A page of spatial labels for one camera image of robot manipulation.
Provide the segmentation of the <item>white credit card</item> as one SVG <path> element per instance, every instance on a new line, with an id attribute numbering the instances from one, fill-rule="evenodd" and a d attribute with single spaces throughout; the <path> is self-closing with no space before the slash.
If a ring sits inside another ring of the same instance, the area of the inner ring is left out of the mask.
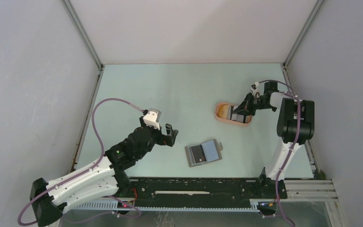
<path id="1" fill-rule="evenodd" d="M 234 113 L 238 106 L 234 105 L 231 107 L 230 120 L 235 122 L 244 122 L 244 115 Z"/>

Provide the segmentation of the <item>black credit card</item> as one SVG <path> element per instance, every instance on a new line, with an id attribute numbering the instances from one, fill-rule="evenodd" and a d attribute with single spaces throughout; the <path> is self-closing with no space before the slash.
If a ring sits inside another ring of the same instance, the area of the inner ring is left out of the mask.
<path id="1" fill-rule="evenodd" d="M 207 160 L 202 145 L 191 146 L 190 153 L 194 164 L 203 163 Z"/>

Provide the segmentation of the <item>grey card holder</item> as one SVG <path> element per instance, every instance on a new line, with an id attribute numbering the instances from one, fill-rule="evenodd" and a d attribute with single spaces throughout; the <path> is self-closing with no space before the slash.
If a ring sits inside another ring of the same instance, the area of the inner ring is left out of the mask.
<path id="1" fill-rule="evenodd" d="M 206 142 L 189 145 L 185 147 L 185 153 L 189 167 L 196 167 L 216 162 L 222 159 L 222 143 L 216 139 Z"/>

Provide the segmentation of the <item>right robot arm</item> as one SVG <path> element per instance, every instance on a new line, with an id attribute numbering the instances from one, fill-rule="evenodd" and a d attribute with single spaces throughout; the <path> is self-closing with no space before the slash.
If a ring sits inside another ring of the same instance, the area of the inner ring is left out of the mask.
<path id="1" fill-rule="evenodd" d="M 258 110 L 278 111 L 277 148 L 270 163 L 264 167 L 256 184 L 256 192 L 267 198 L 279 188 L 292 157 L 315 133 L 315 103 L 301 100 L 290 92 L 278 89 L 277 80 L 255 82 L 244 100 L 233 109 L 233 114 L 254 116 Z"/>

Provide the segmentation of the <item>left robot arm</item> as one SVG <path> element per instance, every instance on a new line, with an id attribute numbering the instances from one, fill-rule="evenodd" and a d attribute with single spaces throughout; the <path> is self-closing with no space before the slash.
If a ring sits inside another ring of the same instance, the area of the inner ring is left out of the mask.
<path id="1" fill-rule="evenodd" d="M 129 194 L 131 183 L 125 170 L 141 160 L 154 145 L 172 147 L 178 130 L 166 124 L 167 134 L 147 125 L 140 117 L 141 126 L 127 138 L 113 145 L 102 157 L 87 166 L 55 180 L 35 180 L 30 201 L 40 227 L 59 220 L 72 208 L 99 197 Z"/>

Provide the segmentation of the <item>pink oval tray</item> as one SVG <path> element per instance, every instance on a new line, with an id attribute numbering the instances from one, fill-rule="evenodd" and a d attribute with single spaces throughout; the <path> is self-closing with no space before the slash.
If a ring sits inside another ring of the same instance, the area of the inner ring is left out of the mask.
<path id="1" fill-rule="evenodd" d="M 235 126 L 240 126 L 240 127 L 246 127 L 250 124 L 250 122 L 252 121 L 252 116 L 251 115 L 248 115 L 246 116 L 246 122 L 237 122 L 237 121 L 232 121 L 232 120 L 228 120 L 228 119 L 224 119 L 224 118 L 220 118 L 218 116 L 218 112 L 220 110 L 220 107 L 222 105 L 230 105 L 230 103 L 227 103 L 227 102 L 219 102 L 216 104 L 216 107 L 215 107 L 215 112 L 214 112 L 214 116 L 215 116 L 215 119 L 219 122 L 223 122 L 223 123 L 227 123 L 227 124 L 231 124 L 231 125 L 235 125 Z"/>

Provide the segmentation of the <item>aluminium frame rail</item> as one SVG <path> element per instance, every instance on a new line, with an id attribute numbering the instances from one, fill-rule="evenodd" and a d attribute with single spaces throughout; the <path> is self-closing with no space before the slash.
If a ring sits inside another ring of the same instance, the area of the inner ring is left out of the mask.
<path id="1" fill-rule="evenodd" d="M 335 201 L 331 180 L 284 180 L 278 186 L 261 185 L 253 178 L 132 178 L 138 198 L 156 195 L 231 195 L 236 199 Z"/>

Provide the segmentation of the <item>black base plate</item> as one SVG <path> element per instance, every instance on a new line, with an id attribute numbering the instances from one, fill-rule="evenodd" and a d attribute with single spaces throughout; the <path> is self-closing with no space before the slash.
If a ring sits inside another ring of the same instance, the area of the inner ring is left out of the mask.
<path id="1" fill-rule="evenodd" d="M 251 201 L 287 199 L 284 181 L 254 178 L 131 177 L 117 198 L 136 199 L 135 206 L 165 209 L 251 208 Z"/>

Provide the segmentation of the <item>right corner frame post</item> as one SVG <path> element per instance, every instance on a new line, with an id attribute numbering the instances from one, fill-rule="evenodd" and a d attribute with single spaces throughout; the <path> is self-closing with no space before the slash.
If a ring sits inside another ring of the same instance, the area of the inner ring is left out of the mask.
<path id="1" fill-rule="evenodd" d="M 321 11 L 324 3 L 326 2 L 326 0 L 317 0 L 315 2 L 315 5 L 313 6 L 308 18 L 306 19 L 302 29 L 300 30 L 291 50 L 289 51 L 285 61 L 283 62 L 283 67 L 287 68 L 288 65 L 291 63 L 291 61 L 293 60 L 296 52 L 298 51 L 301 43 L 303 42 L 303 40 L 305 39 L 307 33 L 309 32 L 312 24 L 314 23 L 317 15 L 319 14 L 319 12 Z"/>

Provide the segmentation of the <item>corner frame post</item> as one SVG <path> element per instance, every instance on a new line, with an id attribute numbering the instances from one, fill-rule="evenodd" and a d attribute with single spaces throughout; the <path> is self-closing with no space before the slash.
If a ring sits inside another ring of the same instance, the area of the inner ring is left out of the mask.
<path id="1" fill-rule="evenodd" d="M 87 34 L 87 31 L 85 30 L 81 19 L 79 18 L 76 9 L 74 8 L 72 2 L 70 0 L 61 0 L 65 10 L 69 14 L 69 18 L 71 22 L 73 23 L 75 29 L 80 35 L 81 40 L 83 41 L 84 45 L 86 46 L 88 52 L 90 53 L 91 57 L 93 58 L 96 66 L 99 70 L 103 70 L 104 65 L 102 64 L 97 51 L 94 48 L 94 45 L 89 38 L 89 35 Z"/>
<path id="2" fill-rule="evenodd" d="M 305 39 L 307 33 L 309 32 L 312 24 L 314 23 L 317 15 L 319 14 L 319 12 L 321 11 L 324 3 L 326 2 L 326 0 L 317 0 L 315 2 L 315 5 L 313 6 L 308 18 L 306 19 L 302 29 L 300 30 L 291 50 L 289 51 L 285 61 L 283 62 L 283 67 L 287 68 L 288 65 L 291 63 L 291 61 L 293 60 L 296 52 L 298 51 L 301 43 L 303 42 L 303 40 Z"/>

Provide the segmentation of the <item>left corner frame post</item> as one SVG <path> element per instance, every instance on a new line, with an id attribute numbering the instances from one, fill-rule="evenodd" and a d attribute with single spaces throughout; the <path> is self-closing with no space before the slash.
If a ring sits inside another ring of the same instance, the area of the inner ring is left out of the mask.
<path id="1" fill-rule="evenodd" d="M 86 46 L 88 52 L 90 53 L 91 57 L 93 58 L 96 66 L 99 70 L 103 70 L 104 65 L 102 64 L 97 51 L 94 48 L 94 45 L 89 38 L 89 35 L 87 34 L 87 31 L 85 30 L 81 19 L 79 18 L 76 9 L 74 8 L 72 2 L 70 0 L 61 0 L 65 10 L 69 14 L 69 18 L 71 22 L 73 23 L 75 29 L 80 35 L 81 40 L 83 41 L 84 45 Z"/>

